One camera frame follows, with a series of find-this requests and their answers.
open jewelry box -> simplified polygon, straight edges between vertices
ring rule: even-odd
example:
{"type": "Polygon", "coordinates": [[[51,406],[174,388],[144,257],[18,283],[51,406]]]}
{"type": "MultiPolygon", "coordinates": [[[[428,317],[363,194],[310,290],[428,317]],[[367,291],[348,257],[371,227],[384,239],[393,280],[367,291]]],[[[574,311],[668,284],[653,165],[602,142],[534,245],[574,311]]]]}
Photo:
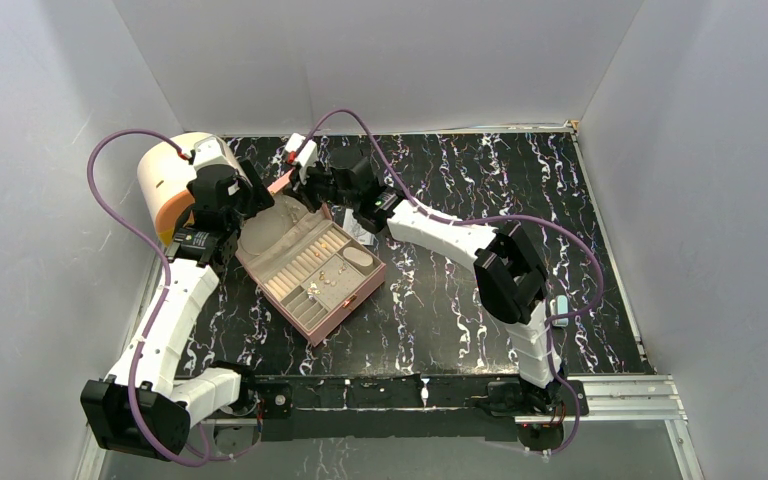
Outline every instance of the open jewelry box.
{"type": "Polygon", "coordinates": [[[384,283],[385,265],[331,219],[269,187],[275,206],[246,221],[237,259],[311,345],[319,344],[384,283]]]}

pink jewelry box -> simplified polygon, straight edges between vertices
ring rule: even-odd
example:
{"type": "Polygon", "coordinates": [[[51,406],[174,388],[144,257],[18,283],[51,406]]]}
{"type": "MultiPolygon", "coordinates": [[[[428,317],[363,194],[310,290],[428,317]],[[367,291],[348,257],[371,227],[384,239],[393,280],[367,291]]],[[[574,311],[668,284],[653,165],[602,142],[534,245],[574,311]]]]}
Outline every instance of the pink jewelry box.
{"type": "Polygon", "coordinates": [[[264,296],[316,346],[384,283],[381,260],[340,228],[326,206],[308,212],[269,186],[275,206],[246,221],[237,259],[264,296]]]}

gray wall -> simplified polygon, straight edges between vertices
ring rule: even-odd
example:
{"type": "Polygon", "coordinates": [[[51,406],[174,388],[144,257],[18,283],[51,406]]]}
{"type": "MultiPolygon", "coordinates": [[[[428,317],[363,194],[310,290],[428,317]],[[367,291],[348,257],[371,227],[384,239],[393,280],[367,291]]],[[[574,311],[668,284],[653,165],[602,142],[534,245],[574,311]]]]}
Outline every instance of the gray wall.
{"type": "MultiPolygon", "coordinates": [[[[75,473],[78,396],[121,349],[150,259],[93,202],[86,159],[136,126],[180,132],[112,3],[0,1],[0,479],[75,473]]],[[[97,169],[144,228],[133,179],[153,143],[122,140],[97,169]]]]}
{"type": "Polygon", "coordinates": [[[230,134],[580,118],[641,2],[115,0],[184,128],[230,134]]]}
{"type": "Polygon", "coordinates": [[[581,130],[702,468],[768,478],[768,2],[646,1],[581,130]]]}

light blue object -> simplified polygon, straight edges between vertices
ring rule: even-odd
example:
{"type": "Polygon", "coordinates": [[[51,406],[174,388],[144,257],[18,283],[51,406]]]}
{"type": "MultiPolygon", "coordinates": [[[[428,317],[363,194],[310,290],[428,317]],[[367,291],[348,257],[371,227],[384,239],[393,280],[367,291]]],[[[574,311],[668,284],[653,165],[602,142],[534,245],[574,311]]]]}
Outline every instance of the light blue object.
{"type": "MultiPolygon", "coordinates": [[[[569,300],[566,295],[558,295],[551,302],[549,302],[549,310],[552,315],[563,315],[569,313],[569,300]]],[[[564,328],[569,325],[569,318],[558,318],[552,320],[552,326],[558,328],[564,328]]]]}

marble tabletop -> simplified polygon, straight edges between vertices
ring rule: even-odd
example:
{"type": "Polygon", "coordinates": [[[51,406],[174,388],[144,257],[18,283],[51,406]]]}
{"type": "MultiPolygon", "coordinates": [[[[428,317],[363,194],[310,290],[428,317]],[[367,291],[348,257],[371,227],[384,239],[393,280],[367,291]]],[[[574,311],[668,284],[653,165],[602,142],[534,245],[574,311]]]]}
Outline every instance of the marble tabletop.
{"type": "MultiPolygon", "coordinates": [[[[405,182],[423,203],[461,218],[523,213],[550,219],[591,246],[605,271],[601,308],[555,337],[571,374],[646,373],[574,146],[567,132],[428,134],[379,137],[405,182]]],[[[320,158],[364,137],[318,137],[320,158]]],[[[287,170],[286,138],[227,138],[237,157],[268,184],[287,170]]],[[[342,224],[343,209],[332,209],[342,224]]],[[[595,283],[575,246],[538,226],[552,295],[571,308],[595,283]]],[[[515,372],[504,329],[482,315],[475,279],[441,255],[378,235],[370,250],[387,264],[384,285],[322,344],[310,347],[261,295],[245,270],[229,269],[208,300],[178,373],[200,373],[214,360],[245,363],[262,375],[402,375],[515,372]]]]}

